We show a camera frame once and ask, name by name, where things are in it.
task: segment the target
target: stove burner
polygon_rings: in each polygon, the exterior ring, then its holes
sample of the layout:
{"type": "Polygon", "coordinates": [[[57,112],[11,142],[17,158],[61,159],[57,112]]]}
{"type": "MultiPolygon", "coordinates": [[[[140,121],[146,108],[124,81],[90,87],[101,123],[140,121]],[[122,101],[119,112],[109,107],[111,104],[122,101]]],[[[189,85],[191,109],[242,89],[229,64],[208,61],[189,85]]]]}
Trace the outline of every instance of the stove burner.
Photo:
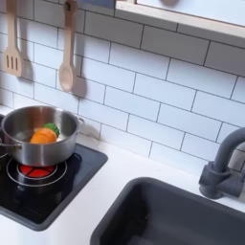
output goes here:
{"type": "Polygon", "coordinates": [[[55,174],[57,171],[57,166],[49,167],[30,167],[25,165],[18,165],[17,171],[19,174],[26,178],[47,178],[55,174]]]}
{"type": "Polygon", "coordinates": [[[7,164],[9,177],[17,184],[25,187],[46,187],[59,181],[67,171],[63,162],[55,167],[27,167],[10,159],[7,164]]]}

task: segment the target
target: cabinet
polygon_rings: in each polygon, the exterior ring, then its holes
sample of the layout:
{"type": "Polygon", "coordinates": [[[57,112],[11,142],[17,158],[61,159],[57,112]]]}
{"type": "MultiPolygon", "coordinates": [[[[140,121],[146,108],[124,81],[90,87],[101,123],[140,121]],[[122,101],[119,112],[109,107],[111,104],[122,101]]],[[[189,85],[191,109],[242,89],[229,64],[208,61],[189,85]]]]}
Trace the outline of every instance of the cabinet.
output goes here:
{"type": "Polygon", "coordinates": [[[245,37],[244,0],[118,0],[116,9],[245,37]]]}

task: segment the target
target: orange toy food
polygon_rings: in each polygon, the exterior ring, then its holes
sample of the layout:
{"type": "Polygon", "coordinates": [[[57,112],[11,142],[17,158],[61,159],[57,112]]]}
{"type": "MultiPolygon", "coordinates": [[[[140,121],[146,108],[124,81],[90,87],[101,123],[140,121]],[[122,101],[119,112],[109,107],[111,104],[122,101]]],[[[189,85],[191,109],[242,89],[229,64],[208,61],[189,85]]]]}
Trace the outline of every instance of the orange toy food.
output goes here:
{"type": "Polygon", "coordinates": [[[32,136],[31,144],[47,144],[56,141],[59,135],[59,130],[53,123],[47,123],[42,128],[38,129],[32,136]]]}

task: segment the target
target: wooden utensil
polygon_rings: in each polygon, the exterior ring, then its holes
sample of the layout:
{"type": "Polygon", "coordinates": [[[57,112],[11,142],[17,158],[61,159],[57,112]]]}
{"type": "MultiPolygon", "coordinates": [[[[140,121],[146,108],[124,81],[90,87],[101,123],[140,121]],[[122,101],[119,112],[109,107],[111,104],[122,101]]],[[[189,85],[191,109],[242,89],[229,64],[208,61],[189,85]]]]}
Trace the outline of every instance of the wooden utensil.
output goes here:
{"type": "Polygon", "coordinates": [[[8,48],[4,52],[4,70],[17,77],[21,77],[23,57],[17,46],[16,29],[16,0],[6,0],[8,20],[8,48]]]}
{"type": "Polygon", "coordinates": [[[64,59],[59,68],[59,82],[65,92],[70,92],[76,83],[75,67],[73,64],[73,53],[75,16],[77,8],[77,3],[73,0],[67,0],[64,4],[64,59]]]}

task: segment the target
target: pot rim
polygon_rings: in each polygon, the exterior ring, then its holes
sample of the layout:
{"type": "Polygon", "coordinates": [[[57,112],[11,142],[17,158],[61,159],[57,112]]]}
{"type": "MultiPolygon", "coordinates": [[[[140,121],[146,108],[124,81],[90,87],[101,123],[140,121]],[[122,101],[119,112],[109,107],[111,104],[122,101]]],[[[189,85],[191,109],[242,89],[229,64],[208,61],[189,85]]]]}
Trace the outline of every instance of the pot rim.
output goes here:
{"type": "Polygon", "coordinates": [[[7,135],[11,140],[15,141],[15,144],[20,144],[20,145],[31,145],[33,147],[35,146],[48,146],[48,145],[60,145],[60,144],[63,144],[64,142],[66,141],[69,141],[73,136],[76,136],[78,134],[78,130],[79,130],[79,121],[78,121],[78,118],[76,116],[74,116],[71,112],[69,111],[66,111],[66,110],[63,110],[63,109],[60,109],[60,108],[57,108],[57,107],[52,107],[52,106],[49,106],[49,105],[34,105],[34,106],[26,106],[26,107],[21,107],[19,109],[16,109],[16,110],[13,110],[11,111],[8,115],[6,115],[4,117],[4,119],[2,120],[1,122],[1,129],[3,131],[3,133],[5,135],[7,135]],[[25,108],[52,108],[56,111],[60,111],[60,112],[63,112],[63,113],[66,113],[68,114],[71,118],[73,118],[77,124],[77,129],[75,130],[75,132],[70,135],[69,137],[67,137],[66,139],[62,140],[62,141],[59,141],[59,142],[53,142],[53,143],[47,143],[47,144],[31,144],[31,143],[28,143],[28,142],[22,142],[22,141],[19,141],[19,140],[16,140],[14,137],[12,137],[11,135],[9,135],[5,128],[4,128],[4,124],[5,124],[5,121],[8,117],[10,117],[12,114],[16,113],[17,111],[20,111],[20,110],[23,110],[25,108]]]}

